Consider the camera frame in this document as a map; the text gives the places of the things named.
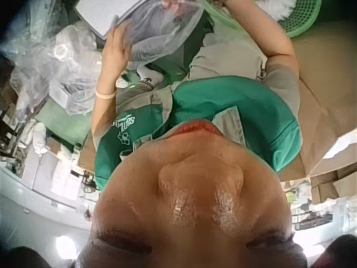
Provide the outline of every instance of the lips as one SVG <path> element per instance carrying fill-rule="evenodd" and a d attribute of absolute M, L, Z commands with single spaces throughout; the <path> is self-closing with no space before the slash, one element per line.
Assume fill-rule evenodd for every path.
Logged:
<path fill-rule="evenodd" d="M 222 132 L 220 132 L 220 130 L 210 121 L 204 119 L 197 119 L 197 120 L 185 122 L 173 128 L 171 131 L 165 134 L 165 138 L 169 138 L 181 134 L 192 133 L 196 131 L 202 131 L 202 130 L 212 134 L 223 136 Z"/>

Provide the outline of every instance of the green shirt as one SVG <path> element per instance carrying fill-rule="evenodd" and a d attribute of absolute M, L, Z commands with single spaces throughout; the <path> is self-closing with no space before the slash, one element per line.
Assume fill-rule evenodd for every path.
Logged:
<path fill-rule="evenodd" d="M 300 151 L 301 134 L 295 116 L 261 82 L 238 76 L 201 79 L 182 83 L 171 96 L 171 100 L 136 105 L 120 113 L 97 149 L 95 181 L 100 190 L 120 164 L 123 152 L 135 150 L 191 119 L 212 121 L 275 171 L 283 169 Z"/>

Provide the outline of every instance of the green basket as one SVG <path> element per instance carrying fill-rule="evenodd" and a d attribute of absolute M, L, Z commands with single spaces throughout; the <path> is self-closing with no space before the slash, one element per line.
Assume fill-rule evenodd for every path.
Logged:
<path fill-rule="evenodd" d="M 279 21 L 288 37 L 296 37 L 306 32 L 313 25 L 319 15 L 321 2 L 322 0 L 296 0 L 296 6 L 289 18 Z M 240 29 L 235 19 L 207 1 L 205 1 L 205 9 L 215 20 L 231 28 Z"/>

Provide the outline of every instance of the hand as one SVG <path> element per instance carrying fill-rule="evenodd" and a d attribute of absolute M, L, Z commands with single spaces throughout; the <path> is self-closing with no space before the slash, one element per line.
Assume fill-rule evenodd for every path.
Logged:
<path fill-rule="evenodd" d="M 185 0 L 161 0 L 162 7 L 171 11 L 175 15 L 181 15 L 183 12 L 182 3 Z"/>
<path fill-rule="evenodd" d="M 115 83 L 128 65 L 131 45 L 126 43 L 125 36 L 129 21 L 113 27 L 108 32 L 102 54 L 102 72 L 100 78 L 109 83 Z"/>

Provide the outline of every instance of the nose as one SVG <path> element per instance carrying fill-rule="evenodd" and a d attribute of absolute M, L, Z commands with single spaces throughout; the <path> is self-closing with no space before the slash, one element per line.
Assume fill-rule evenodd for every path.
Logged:
<path fill-rule="evenodd" d="M 233 220 L 243 181 L 240 167 L 205 154 L 167 165 L 159 174 L 160 192 L 171 220 L 181 224 Z"/>

